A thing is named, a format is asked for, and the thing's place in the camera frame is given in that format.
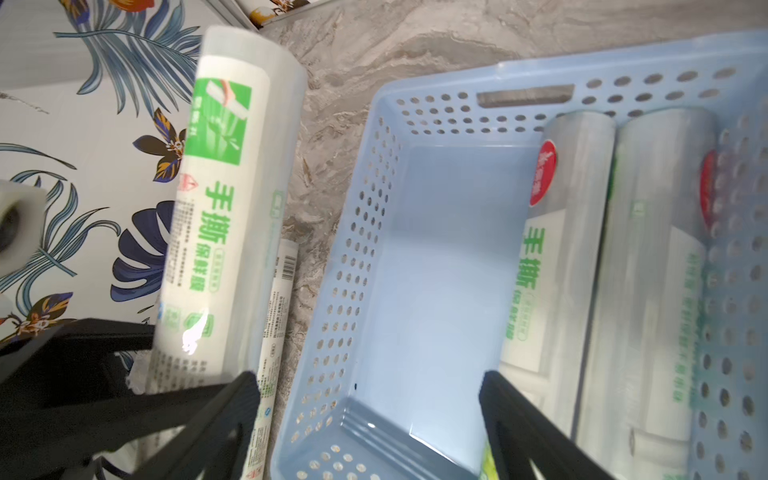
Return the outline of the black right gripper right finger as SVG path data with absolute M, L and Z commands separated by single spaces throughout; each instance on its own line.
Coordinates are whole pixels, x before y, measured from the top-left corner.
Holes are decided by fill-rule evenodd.
M 500 479 L 611 478 L 501 373 L 484 374 L 479 402 Z

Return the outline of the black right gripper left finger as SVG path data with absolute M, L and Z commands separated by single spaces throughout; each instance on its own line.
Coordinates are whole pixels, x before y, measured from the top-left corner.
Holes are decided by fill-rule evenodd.
M 141 399 L 143 434 L 182 430 L 141 462 L 132 479 L 239 479 L 260 403 L 256 377 L 244 372 L 228 384 Z

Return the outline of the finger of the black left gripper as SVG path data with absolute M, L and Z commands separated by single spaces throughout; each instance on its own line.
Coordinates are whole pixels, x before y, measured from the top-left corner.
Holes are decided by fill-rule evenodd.
M 1 476 L 90 479 L 132 473 L 103 458 L 143 434 L 150 410 L 116 378 L 115 353 L 150 347 L 151 326 L 85 319 L 1 350 Z

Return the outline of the plastic wrap roll green label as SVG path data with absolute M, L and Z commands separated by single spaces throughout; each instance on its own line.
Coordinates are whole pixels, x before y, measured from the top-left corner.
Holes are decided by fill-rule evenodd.
M 615 121 L 578 111 L 544 129 L 499 370 L 565 435 L 573 428 Z

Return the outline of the plastic wrap roll red logo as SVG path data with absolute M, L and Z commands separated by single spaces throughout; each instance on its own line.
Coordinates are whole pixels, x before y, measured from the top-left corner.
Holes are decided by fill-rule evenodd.
M 656 111 L 618 132 L 578 446 L 616 479 L 683 479 L 716 118 Z

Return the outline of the plastic wrap roll with barcode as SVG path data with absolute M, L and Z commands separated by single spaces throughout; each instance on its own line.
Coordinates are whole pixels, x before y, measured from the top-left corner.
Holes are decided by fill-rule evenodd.
M 196 388 L 256 370 L 306 86 L 280 45 L 236 27 L 206 31 L 153 345 L 135 359 L 134 389 Z

